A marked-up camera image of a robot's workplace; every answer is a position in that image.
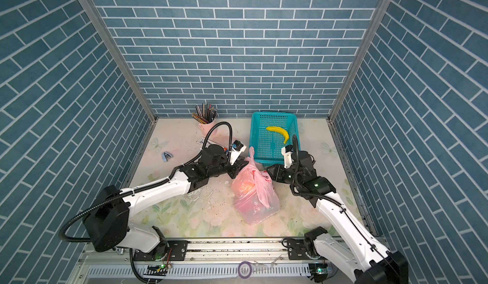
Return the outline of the pink plastic bag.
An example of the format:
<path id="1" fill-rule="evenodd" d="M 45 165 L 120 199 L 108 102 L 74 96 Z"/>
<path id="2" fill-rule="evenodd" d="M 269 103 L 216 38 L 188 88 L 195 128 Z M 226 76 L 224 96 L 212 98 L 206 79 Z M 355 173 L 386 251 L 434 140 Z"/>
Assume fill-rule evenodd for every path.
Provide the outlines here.
<path id="1" fill-rule="evenodd" d="M 231 190 L 235 195 L 234 206 L 248 225 L 259 224 L 278 213 L 280 200 L 267 171 L 260 171 L 250 147 L 248 164 L 234 178 Z"/>

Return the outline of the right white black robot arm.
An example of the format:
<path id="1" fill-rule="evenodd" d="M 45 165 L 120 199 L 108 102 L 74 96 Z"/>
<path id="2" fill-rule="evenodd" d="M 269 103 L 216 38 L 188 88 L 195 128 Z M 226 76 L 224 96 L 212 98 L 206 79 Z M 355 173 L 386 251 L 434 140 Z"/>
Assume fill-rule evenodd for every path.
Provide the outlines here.
<path id="1" fill-rule="evenodd" d="M 317 174 L 311 155 L 292 146 L 282 148 L 282 155 L 282 164 L 267 169 L 272 180 L 288 184 L 294 196 L 309 201 L 345 243 L 317 227 L 304 236 L 307 253 L 326 258 L 354 283 L 408 283 L 407 259 L 383 245 L 349 211 L 332 183 Z"/>

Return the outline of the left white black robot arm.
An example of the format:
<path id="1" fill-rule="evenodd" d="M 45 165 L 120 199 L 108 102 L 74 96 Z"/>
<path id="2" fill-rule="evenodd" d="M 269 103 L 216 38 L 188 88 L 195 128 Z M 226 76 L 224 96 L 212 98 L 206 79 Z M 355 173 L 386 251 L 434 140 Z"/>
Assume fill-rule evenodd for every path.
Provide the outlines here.
<path id="1" fill-rule="evenodd" d="M 247 165 L 241 157 L 246 148 L 238 140 L 230 150 L 211 144 L 202 149 L 197 161 L 178 168 L 172 177 L 135 188 L 104 188 L 95 200 L 98 207 L 83 219 L 94 249 L 105 252 L 116 247 L 131 248 L 156 256 L 165 253 L 169 243 L 161 230 L 134 223 L 132 218 L 162 201 L 206 186 L 212 177 L 226 173 L 235 178 Z"/>

